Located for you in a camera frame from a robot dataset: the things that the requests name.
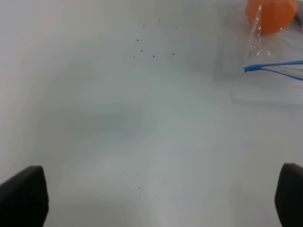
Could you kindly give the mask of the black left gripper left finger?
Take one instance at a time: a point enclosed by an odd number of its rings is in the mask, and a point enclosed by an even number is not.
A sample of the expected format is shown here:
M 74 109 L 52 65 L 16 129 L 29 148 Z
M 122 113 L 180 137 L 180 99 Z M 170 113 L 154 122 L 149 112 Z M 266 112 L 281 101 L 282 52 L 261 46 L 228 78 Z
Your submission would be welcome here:
M 0 184 L 0 225 L 42 227 L 49 196 L 42 166 L 29 166 Z

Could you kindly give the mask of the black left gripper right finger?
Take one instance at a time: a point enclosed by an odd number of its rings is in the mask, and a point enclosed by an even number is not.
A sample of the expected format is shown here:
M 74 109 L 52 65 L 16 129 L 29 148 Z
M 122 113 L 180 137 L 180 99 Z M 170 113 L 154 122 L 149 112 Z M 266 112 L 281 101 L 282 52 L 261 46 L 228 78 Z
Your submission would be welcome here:
M 303 225 L 303 168 L 283 164 L 276 188 L 275 207 L 283 227 Z

